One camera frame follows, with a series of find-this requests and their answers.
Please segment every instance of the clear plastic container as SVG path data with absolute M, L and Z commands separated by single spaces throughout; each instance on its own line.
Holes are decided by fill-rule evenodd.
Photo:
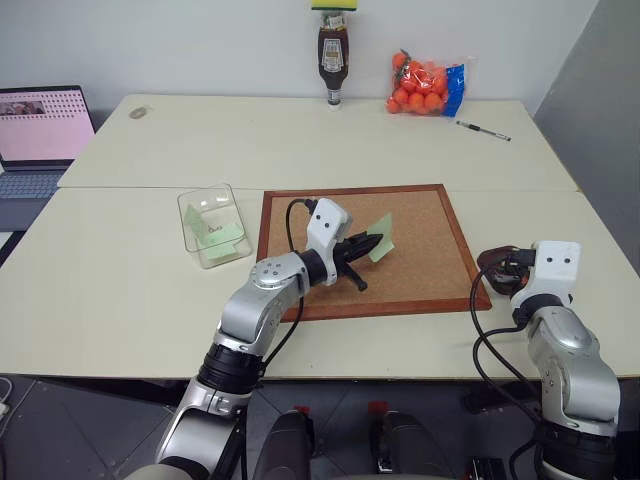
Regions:
M 178 207 L 184 246 L 198 257 L 202 268 L 251 253 L 231 186 L 220 184 L 183 193 L 178 195 Z

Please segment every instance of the black cable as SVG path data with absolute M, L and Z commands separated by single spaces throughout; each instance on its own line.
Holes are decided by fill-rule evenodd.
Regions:
M 242 480 L 248 480 L 249 474 L 247 470 L 247 409 L 241 414 L 240 418 L 242 428 L 242 436 L 244 441 L 242 442 L 242 449 L 240 450 L 240 471 L 242 473 Z
M 524 329 L 524 326 L 512 327 L 512 328 L 496 328 L 495 330 L 490 330 L 490 331 L 486 332 L 485 333 L 485 337 L 490 337 L 491 335 L 497 335 L 499 333 L 516 333 L 516 332 L 522 331 L 523 329 Z M 478 373 L 480 374 L 482 379 L 485 382 L 487 382 L 488 384 L 490 384 L 493 388 L 495 388 L 498 392 L 500 392 L 500 394 L 503 397 L 505 397 L 507 400 L 509 400 L 511 403 L 513 403 L 520 410 L 522 410 L 522 413 L 524 413 L 527 417 L 529 417 L 529 419 L 534 423 L 534 425 L 537 425 L 538 422 L 540 421 L 540 417 L 538 416 L 538 414 L 536 414 L 533 410 L 531 410 L 529 407 L 527 407 L 524 403 L 522 403 L 520 400 L 518 400 L 513 395 L 511 395 L 507 390 L 505 390 L 500 385 L 498 385 L 491 377 L 489 377 L 486 374 L 486 372 L 484 371 L 484 369 L 480 365 L 480 360 L 478 359 L 478 350 L 480 349 L 480 345 L 482 343 L 483 343 L 482 339 L 480 337 L 478 337 L 478 339 L 473 344 L 473 354 L 472 354 L 473 364 L 475 365 L 476 370 L 478 371 Z
M 537 397 L 539 395 L 539 392 L 534 387 L 534 385 L 524 375 L 522 375 L 513 365 L 511 365 L 507 361 L 507 359 L 505 359 L 489 341 L 489 337 L 492 335 L 498 335 L 501 333 L 520 332 L 526 328 L 526 324 L 517 325 L 511 328 L 496 328 L 494 330 L 484 332 L 484 330 L 482 330 L 482 327 L 480 326 L 480 322 L 478 321 L 478 316 L 476 313 L 476 295 L 478 291 L 478 286 L 480 285 L 480 281 L 482 280 L 482 277 L 487 273 L 487 271 L 491 267 L 502 262 L 503 260 L 504 258 L 500 258 L 495 260 L 491 264 L 485 265 L 484 267 L 482 267 L 478 275 L 476 275 L 476 278 L 474 278 L 473 283 L 471 285 L 471 292 L 469 293 L 469 311 L 471 313 L 471 319 L 473 320 L 473 325 L 475 326 L 476 331 L 478 332 L 478 335 L 479 335 L 479 337 L 473 344 L 473 354 L 472 354 L 473 364 L 475 365 L 476 370 L 478 371 L 478 373 L 480 374 L 480 376 L 483 378 L 485 382 L 489 383 L 493 388 L 495 388 L 498 392 L 500 392 L 502 396 L 504 396 L 507 400 L 509 400 L 511 403 L 517 406 L 533 422 L 534 426 L 537 427 L 541 421 L 540 416 L 536 412 L 531 410 L 529 407 L 527 407 L 524 403 L 522 403 L 521 401 L 516 399 L 514 396 L 512 396 L 509 392 L 507 392 L 504 388 L 502 388 L 496 382 L 494 382 L 493 379 L 491 379 L 483 370 L 482 366 L 480 365 L 480 361 L 478 359 L 478 350 L 480 349 L 480 345 L 484 343 L 487 346 L 487 348 L 491 351 L 491 353 L 500 361 L 500 363 L 502 363 L 520 381 L 522 381 L 525 385 L 527 385 L 529 390 L 533 392 L 534 397 Z M 527 450 L 529 450 L 531 447 L 533 447 L 536 444 L 537 444 L 537 440 L 534 434 L 534 436 L 529 441 L 527 441 L 524 445 L 521 445 L 519 448 L 517 448 L 509 457 L 509 472 L 511 473 L 511 477 L 513 480 L 518 480 L 518 474 L 516 472 L 516 466 L 515 466 L 516 461 L 522 454 L 524 454 Z
M 533 394 L 535 396 L 537 396 L 539 393 L 536 390 L 536 388 L 533 386 L 533 384 L 531 382 L 529 382 L 529 380 L 522 375 L 513 365 L 511 365 L 506 358 L 504 358 L 500 352 L 498 352 L 495 347 L 491 344 L 491 342 L 489 341 L 489 339 L 487 338 L 488 335 L 482 330 L 482 327 L 480 326 L 480 322 L 478 321 L 478 315 L 476 313 L 476 295 L 478 292 L 478 286 L 480 285 L 480 281 L 482 280 L 482 277 L 486 274 L 486 272 L 493 267 L 494 265 L 500 263 L 501 261 L 503 261 L 502 258 L 500 259 L 496 259 L 494 260 L 492 263 L 485 265 L 484 267 L 482 267 L 480 269 L 480 272 L 478 272 L 478 275 L 476 275 L 476 278 L 473 279 L 473 283 L 471 284 L 471 292 L 469 294 L 469 311 L 471 313 L 471 319 L 473 320 L 473 325 L 475 326 L 477 332 L 478 332 L 478 339 L 476 340 L 476 342 L 473 345 L 473 364 L 476 367 L 476 370 L 478 371 L 478 373 L 480 374 L 480 376 L 482 377 L 482 379 L 489 383 L 493 388 L 495 388 L 498 392 L 500 392 L 500 394 L 502 394 L 502 396 L 504 396 L 507 400 L 509 400 L 511 403 L 513 403 L 515 406 L 517 406 L 520 410 L 522 410 L 522 412 L 529 417 L 529 419 L 535 424 L 537 425 L 538 422 L 540 421 L 540 417 L 534 412 L 532 411 L 529 407 L 527 407 L 526 405 L 524 405 L 522 402 L 520 402 L 518 399 L 516 399 L 513 395 L 511 395 L 509 392 L 507 392 L 504 388 L 502 388 L 500 385 L 498 385 L 496 382 L 494 382 L 484 371 L 484 369 L 482 368 L 482 366 L 480 365 L 480 361 L 478 359 L 478 349 L 480 348 L 480 344 L 484 343 L 487 348 L 491 351 L 491 353 L 493 353 L 493 355 L 500 361 L 500 363 L 502 363 L 511 373 L 513 373 L 520 381 L 522 381 L 523 383 L 525 383 L 528 388 L 533 392 Z M 516 327 L 512 327 L 512 328 L 505 328 L 505 329 L 496 329 L 496 330 L 492 330 L 490 333 L 492 335 L 495 335 L 497 333 L 514 333 L 514 332 L 519 332 L 521 330 L 523 330 L 526 327 L 526 324 L 523 325 L 519 325 Z
M 524 445 L 521 445 L 520 447 L 518 447 L 509 457 L 509 472 L 511 473 L 511 478 L 513 480 L 518 480 L 518 474 L 516 472 L 516 460 L 518 460 L 518 458 L 523 453 L 525 453 L 527 450 L 533 447 L 536 443 L 537 441 L 534 435 L 534 437 L 532 437 L 531 440 L 529 440 Z
M 7 480 L 7 456 L 4 453 L 4 445 L 0 444 L 0 462 L 2 462 L 2 478 L 0 480 Z
M 289 340 L 289 337 L 291 337 L 291 335 L 295 331 L 296 327 L 298 326 L 298 323 L 300 323 L 300 318 L 302 318 L 303 309 L 304 309 L 304 298 L 300 297 L 300 301 L 298 302 L 298 314 L 296 315 L 296 319 L 293 321 L 293 325 L 291 325 L 291 328 L 289 329 L 287 334 L 282 338 L 282 340 L 280 340 L 280 343 L 278 343 L 276 348 L 273 349 L 273 352 L 271 352 L 267 357 L 267 359 L 264 361 L 264 363 L 262 364 L 263 369 L 267 368 L 267 366 L 271 363 L 273 358 L 278 354 L 280 350 L 282 350 L 282 347 L 284 347 L 284 344 L 287 343 L 287 340 Z
M 489 349 L 489 351 L 491 351 L 493 356 L 496 357 L 498 361 L 507 368 L 507 370 L 509 370 L 513 375 L 515 375 L 518 380 L 524 383 L 527 386 L 527 388 L 531 391 L 531 393 L 534 395 L 534 397 L 537 397 L 540 392 L 538 392 L 536 387 L 527 379 L 527 377 L 522 375 L 513 365 L 511 365 L 507 361 L 507 359 L 504 358 L 500 354 L 500 352 L 498 352 L 498 350 L 495 349 L 495 347 L 491 344 L 491 342 L 487 340 L 486 335 L 482 330 L 482 327 L 480 326 L 480 322 L 478 321 L 478 315 L 476 313 L 476 295 L 477 295 L 478 287 L 480 285 L 480 281 L 482 280 L 482 277 L 487 273 L 487 271 L 489 271 L 489 269 L 491 269 L 491 267 L 500 263 L 503 260 L 504 259 L 501 258 L 493 261 L 488 265 L 485 265 L 480 269 L 480 272 L 478 272 L 478 275 L 476 275 L 476 278 L 473 279 L 473 283 L 471 284 L 471 292 L 469 294 L 469 311 L 471 312 L 471 320 L 473 320 L 473 325 L 476 328 L 476 331 L 478 332 L 478 335 L 480 336 L 481 341 L 487 346 L 487 348 Z
M 307 208 L 309 208 L 308 201 L 305 198 L 296 198 L 294 200 L 291 200 L 291 202 L 289 202 L 289 205 L 287 206 L 287 213 L 285 214 L 285 217 L 284 217 L 284 225 L 287 230 L 287 242 L 289 243 L 289 250 L 291 252 L 295 251 L 295 249 L 293 248 L 293 239 L 291 238 L 291 209 L 296 203 L 302 203 L 306 205 Z M 278 354 L 278 352 L 282 350 L 282 347 L 284 347 L 284 344 L 287 343 L 287 340 L 289 340 L 293 332 L 298 327 L 298 323 L 300 323 L 300 319 L 302 318 L 303 310 L 304 310 L 304 298 L 300 297 L 300 301 L 298 302 L 298 313 L 296 314 L 296 318 L 293 321 L 291 328 L 289 328 L 289 331 L 282 338 L 282 340 L 280 340 L 280 343 L 278 343 L 276 348 L 273 349 L 273 351 L 269 354 L 267 359 L 263 362 L 262 364 L 263 371 L 266 370 L 267 366 L 269 366 L 269 364 L 274 359 L 274 357 Z

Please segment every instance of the wooden frame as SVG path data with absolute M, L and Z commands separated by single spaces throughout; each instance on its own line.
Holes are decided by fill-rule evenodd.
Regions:
M 462 257 L 469 284 L 477 275 L 476 268 L 467 242 L 464 238 L 460 224 L 455 216 L 451 202 L 447 192 L 442 184 L 435 185 L 405 185 L 398 187 L 371 187 L 371 188 L 341 188 L 341 189 L 324 189 L 324 190 L 278 190 L 265 191 L 262 203 L 262 218 L 260 221 L 260 235 L 258 240 L 257 260 L 266 258 L 269 248 L 269 229 L 271 224 L 272 202 L 276 197 L 327 197 L 336 195 L 358 195 L 372 193 L 397 193 L 397 192 L 418 192 L 418 191 L 436 191 L 442 208 L 446 215 L 449 227 L 458 247 L 458 251 Z M 478 288 L 476 308 L 478 310 L 488 310 L 491 308 L 491 301 L 487 295 L 482 283 Z M 400 301 L 400 302 L 380 302 L 367 304 L 352 305 L 305 305 L 302 320 L 322 320 L 334 318 L 351 318 L 363 316 L 379 316 L 379 315 L 403 315 L 417 313 L 436 313 L 436 312 L 459 312 L 469 309 L 469 298 L 448 298 L 448 299 L 429 299 L 419 301 Z M 284 316 L 283 321 L 292 321 L 295 318 L 297 309 L 290 309 Z

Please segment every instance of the white table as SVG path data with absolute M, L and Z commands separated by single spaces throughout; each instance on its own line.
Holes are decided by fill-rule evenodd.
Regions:
M 129 114 L 144 106 L 148 113 Z M 575 191 L 520 102 L 463 104 L 459 119 L 390 115 L 382 100 L 131 95 L 62 187 L 307 189 L 444 183 L 449 190 Z
M 0 269 L 0 370 L 193 375 L 224 303 L 246 280 L 254 259 L 202 270 L 184 250 L 180 191 L 59 190 Z M 582 194 L 449 195 L 474 257 L 536 239 L 581 242 L 575 310 L 619 376 L 640 374 L 640 280 Z M 262 192 L 236 190 L 236 196 L 255 248 Z M 482 324 L 510 325 L 507 299 L 491 297 L 494 308 L 480 313 Z M 278 337 L 288 328 L 281 325 Z M 474 339 L 466 312 L 305 322 L 268 376 L 475 379 Z M 497 348 L 526 375 L 537 375 L 522 335 L 499 341 Z M 489 374 L 506 375 L 488 356 L 483 362 Z

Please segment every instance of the laptop screen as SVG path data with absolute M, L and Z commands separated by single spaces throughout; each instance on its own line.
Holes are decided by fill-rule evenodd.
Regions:
M 0 90 L 2 165 L 68 165 L 94 135 L 80 87 Z

